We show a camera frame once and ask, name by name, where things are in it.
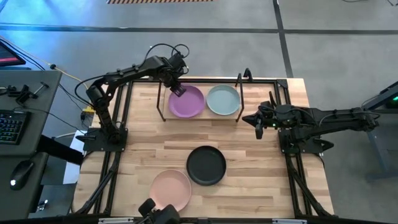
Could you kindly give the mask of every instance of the wooden table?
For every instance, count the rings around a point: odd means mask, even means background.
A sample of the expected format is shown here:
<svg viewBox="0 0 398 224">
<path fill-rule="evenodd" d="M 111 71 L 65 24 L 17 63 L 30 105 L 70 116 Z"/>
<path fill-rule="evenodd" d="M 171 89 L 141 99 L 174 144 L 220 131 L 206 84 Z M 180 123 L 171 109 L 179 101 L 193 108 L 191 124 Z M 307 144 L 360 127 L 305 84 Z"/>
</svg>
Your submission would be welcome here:
<svg viewBox="0 0 398 224">
<path fill-rule="evenodd" d="M 308 106 L 304 80 L 287 80 L 292 104 Z M 181 217 L 294 217 L 285 158 L 280 153 L 276 130 L 264 130 L 263 138 L 257 140 L 252 126 L 243 121 L 235 123 L 233 119 L 168 119 L 163 122 L 156 110 L 158 86 L 155 83 L 135 83 L 133 86 L 127 119 L 129 137 L 119 166 L 112 216 L 139 217 L 137 209 L 149 197 L 154 177 L 167 169 L 187 174 L 185 162 L 189 153 L 198 146 L 210 145 L 217 147 L 227 159 L 226 175 L 210 187 L 191 181 L 192 197 L 180 211 Z M 269 100 L 268 92 L 272 90 L 272 85 L 268 84 L 244 84 L 243 116 L 255 113 L 260 102 Z M 164 95 L 163 87 L 161 108 Z M 98 118 L 93 126 L 99 126 Z M 103 152 L 94 152 L 82 165 L 75 192 L 75 209 L 84 204 L 98 185 L 103 157 Z M 324 208 L 333 213 L 321 161 L 314 155 L 303 154 L 303 164 L 309 189 Z M 104 192 L 102 209 L 108 187 Z M 304 211 L 301 191 L 298 195 L 300 208 Z"/>
</svg>

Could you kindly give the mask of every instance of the black bowl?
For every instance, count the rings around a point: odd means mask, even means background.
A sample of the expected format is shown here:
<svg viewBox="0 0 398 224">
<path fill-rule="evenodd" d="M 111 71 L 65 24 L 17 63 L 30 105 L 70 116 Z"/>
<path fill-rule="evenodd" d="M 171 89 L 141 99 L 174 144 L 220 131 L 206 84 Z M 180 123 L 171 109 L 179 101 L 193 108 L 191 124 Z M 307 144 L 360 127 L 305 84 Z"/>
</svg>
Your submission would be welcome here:
<svg viewBox="0 0 398 224">
<path fill-rule="evenodd" d="M 226 161 L 220 150 L 212 146 L 200 146 L 188 156 L 187 172 L 197 184 L 217 184 L 225 175 Z"/>
</svg>

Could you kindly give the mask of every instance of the gray floor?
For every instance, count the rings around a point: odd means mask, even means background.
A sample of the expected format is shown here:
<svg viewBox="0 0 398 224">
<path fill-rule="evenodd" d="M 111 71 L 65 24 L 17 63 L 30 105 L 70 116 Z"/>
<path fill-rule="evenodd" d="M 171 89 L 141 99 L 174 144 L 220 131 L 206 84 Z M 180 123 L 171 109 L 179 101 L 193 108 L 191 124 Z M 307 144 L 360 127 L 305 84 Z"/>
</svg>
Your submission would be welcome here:
<svg viewBox="0 0 398 224">
<path fill-rule="evenodd" d="M 105 1 L 11 0 L 0 22 L 68 26 L 218 27 L 275 29 L 271 0 L 213 3 L 106 5 Z M 286 29 L 398 29 L 398 7 L 387 1 L 279 0 Z M 87 33 L 0 31 L 22 48 L 84 79 L 139 63 L 150 45 L 184 43 L 190 75 L 235 76 L 249 67 L 256 77 L 286 77 L 278 34 Z M 304 78 L 310 105 L 352 108 L 397 81 L 396 35 L 286 35 L 294 77 Z M 169 54 L 159 48 L 156 54 Z M 73 90 L 75 81 L 62 78 Z M 52 112 L 80 125 L 78 108 L 58 91 Z M 73 129 L 49 118 L 50 136 Z M 398 179 L 369 183 L 379 172 L 364 133 L 325 139 L 326 176 L 335 213 L 345 218 L 398 222 Z"/>
</svg>

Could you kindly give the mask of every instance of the rgb keyboard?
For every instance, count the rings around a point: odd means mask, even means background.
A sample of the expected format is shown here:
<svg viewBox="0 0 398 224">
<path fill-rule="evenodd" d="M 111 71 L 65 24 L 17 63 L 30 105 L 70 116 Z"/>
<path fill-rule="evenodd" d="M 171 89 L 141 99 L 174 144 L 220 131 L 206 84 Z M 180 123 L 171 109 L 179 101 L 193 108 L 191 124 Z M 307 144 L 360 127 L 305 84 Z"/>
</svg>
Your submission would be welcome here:
<svg viewBox="0 0 398 224">
<path fill-rule="evenodd" d="M 0 110 L 0 144 L 18 145 L 30 112 Z"/>
</svg>

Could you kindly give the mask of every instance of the purple bowl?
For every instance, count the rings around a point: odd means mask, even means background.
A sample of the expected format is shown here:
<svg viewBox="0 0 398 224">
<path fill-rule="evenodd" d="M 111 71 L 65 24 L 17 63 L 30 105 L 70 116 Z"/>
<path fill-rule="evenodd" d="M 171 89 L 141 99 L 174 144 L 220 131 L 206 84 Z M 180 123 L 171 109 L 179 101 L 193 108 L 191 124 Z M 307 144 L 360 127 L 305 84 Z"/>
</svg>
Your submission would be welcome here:
<svg viewBox="0 0 398 224">
<path fill-rule="evenodd" d="M 186 92 L 178 97 L 170 94 L 169 110 L 179 118 L 191 118 L 205 109 L 205 96 L 195 86 L 184 85 Z"/>
</svg>

